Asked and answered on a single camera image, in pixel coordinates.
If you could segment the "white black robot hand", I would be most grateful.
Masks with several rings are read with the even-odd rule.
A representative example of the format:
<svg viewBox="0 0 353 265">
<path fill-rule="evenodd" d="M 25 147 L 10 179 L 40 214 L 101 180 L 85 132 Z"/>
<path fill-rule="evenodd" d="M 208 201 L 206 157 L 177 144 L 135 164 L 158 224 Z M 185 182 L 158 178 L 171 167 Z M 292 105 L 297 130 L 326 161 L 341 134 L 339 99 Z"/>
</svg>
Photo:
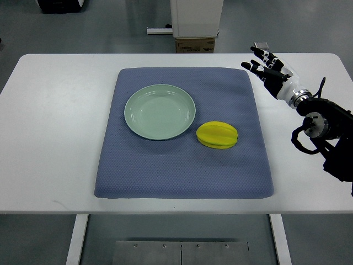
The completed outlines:
<svg viewBox="0 0 353 265">
<path fill-rule="evenodd" d="M 241 66 L 255 74 L 275 99 L 283 100 L 289 107 L 295 109 L 300 102 L 313 96 L 301 85 L 298 74 L 276 55 L 255 46 L 250 50 L 261 63 L 251 60 L 242 62 Z"/>
</svg>

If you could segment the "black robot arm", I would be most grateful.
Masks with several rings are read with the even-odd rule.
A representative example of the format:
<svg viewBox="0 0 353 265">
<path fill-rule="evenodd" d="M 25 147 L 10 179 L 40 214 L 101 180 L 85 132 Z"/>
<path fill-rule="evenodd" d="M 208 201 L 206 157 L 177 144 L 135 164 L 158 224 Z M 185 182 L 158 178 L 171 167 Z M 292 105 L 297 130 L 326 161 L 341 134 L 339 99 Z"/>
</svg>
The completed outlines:
<svg viewBox="0 0 353 265">
<path fill-rule="evenodd" d="M 352 114 L 321 97 L 325 78 L 318 92 L 298 103 L 297 113 L 304 117 L 292 132 L 294 146 L 309 155 L 321 153 L 323 170 L 342 182 L 352 182 Z"/>
</svg>

